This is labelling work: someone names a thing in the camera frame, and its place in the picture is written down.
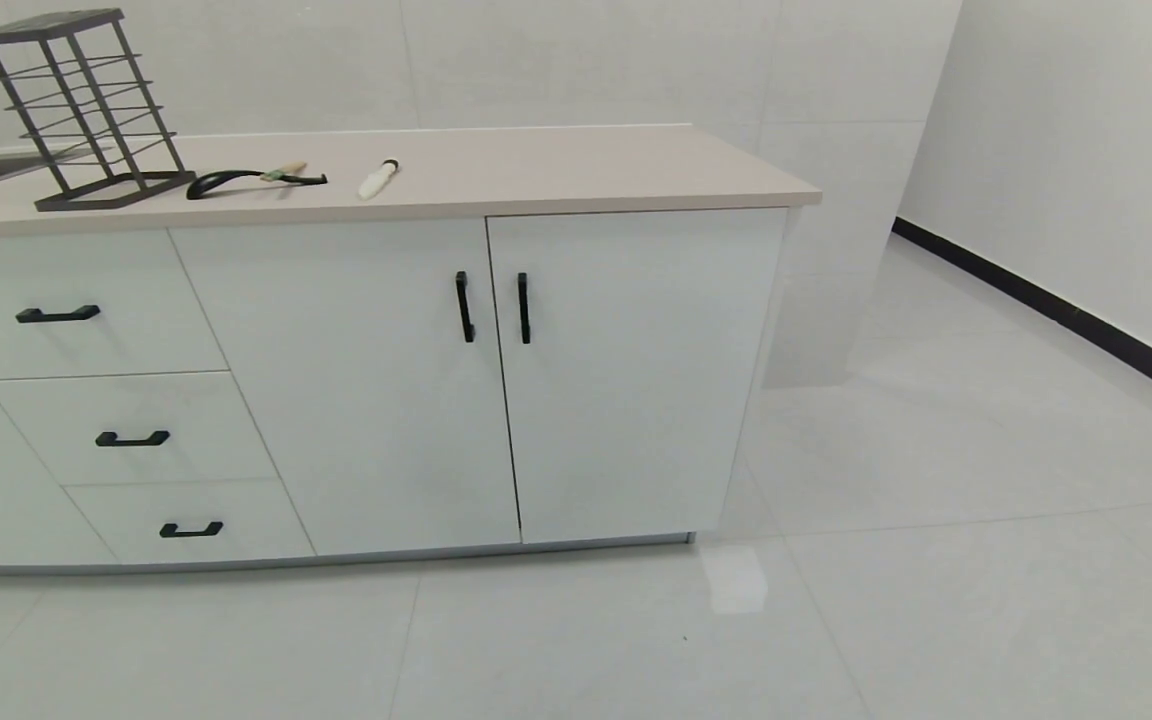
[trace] white brush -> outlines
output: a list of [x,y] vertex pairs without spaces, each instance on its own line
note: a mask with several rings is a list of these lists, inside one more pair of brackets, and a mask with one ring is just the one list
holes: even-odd
[[389,183],[389,179],[397,173],[397,160],[391,158],[380,164],[380,169],[371,173],[370,176],[358,185],[358,200],[371,200],[380,195],[380,191]]

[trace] black door handle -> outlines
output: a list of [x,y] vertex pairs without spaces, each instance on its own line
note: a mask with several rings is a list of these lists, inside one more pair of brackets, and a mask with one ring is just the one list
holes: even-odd
[[172,433],[166,430],[154,430],[145,439],[118,439],[118,433],[100,433],[96,437],[97,447],[157,447],[168,441]]
[[197,532],[182,533],[180,532],[180,525],[175,523],[168,523],[166,525],[162,525],[162,529],[159,530],[159,537],[160,538],[210,538],[219,536],[220,528],[225,528],[225,523],[221,523],[220,520],[212,520],[211,523],[207,523],[206,528],[197,530]]
[[464,270],[456,273],[456,296],[461,298],[461,328],[465,332],[465,342],[473,342],[473,323],[470,323],[470,302],[465,300],[465,289],[470,276]]
[[22,325],[28,323],[74,323],[74,320],[91,320],[97,314],[100,314],[100,305],[83,305],[78,310],[74,310],[73,313],[52,314],[44,313],[37,306],[26,306],[26,309],[18,311],[17,323]]
[[526,314],[526,273],[518,273],[518,314],[522,343],[531,344],[531,316]]

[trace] black metal rack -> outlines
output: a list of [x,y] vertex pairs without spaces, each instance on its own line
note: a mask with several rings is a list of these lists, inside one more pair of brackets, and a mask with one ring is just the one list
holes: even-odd
[[[9,71],[0,56],[0,83],[26,131],[20,138],[35,143],[60,185],[60,192],[35,203],[40,211],[123,209],[173,187],[192,182],[195,173],[184,169],[180,154],[162,121],[161,105],[150,93],[145,79],[123,33],[119,8],[46,13],[37,17],[0,26],[0,46],[36,44],[44,63]],[[78,43],[78,33],[88,29],[113,28],[120,50],[89,56]],[[122,79],[109,79],[109,73],[123,70]],[[23,86],[33,81],[52,81],[54,90],[24,99]],[[114,103],[116,97],[122,100]],[[37,118],[54,113],[60,118]],[[50,141],[60,141],[59,147]],[[146,170],[136,156],[165,146],[175,169]],[[94,165],[104,179],[74,187],[65,176],[67,165]],[[119,165],[127,167],[119,172]],[[109,196],[109,188],[134,184],[131,191]]]

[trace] beige countertop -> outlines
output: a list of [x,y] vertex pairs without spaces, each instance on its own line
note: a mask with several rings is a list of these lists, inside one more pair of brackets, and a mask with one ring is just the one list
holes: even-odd
[[[46,170],[0,182],[0,237],[202,225],[355,222],[646,210],[787,209],[820,191],[691,126],[452,129],[180,138],[185,167],[265,170],[305,160],[325,185],[236,179],[202,200],[184,188],[129,209],[38,213],[58,191]],[[165,156],[138,156],[168,169]],[[402,169],[374,199],[358,184],[387,159]],[[74,184],[97,179],[67,169]]]

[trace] drawer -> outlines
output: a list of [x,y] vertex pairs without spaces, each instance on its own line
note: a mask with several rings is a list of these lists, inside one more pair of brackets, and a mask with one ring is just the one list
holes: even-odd
[[0,404],[63,486],[278,475],[229,373],[0,381]]
[[67,488],[124,564],[310,558],[279,479]]
[[0,240],[0,379],[225,369],[166,232]]

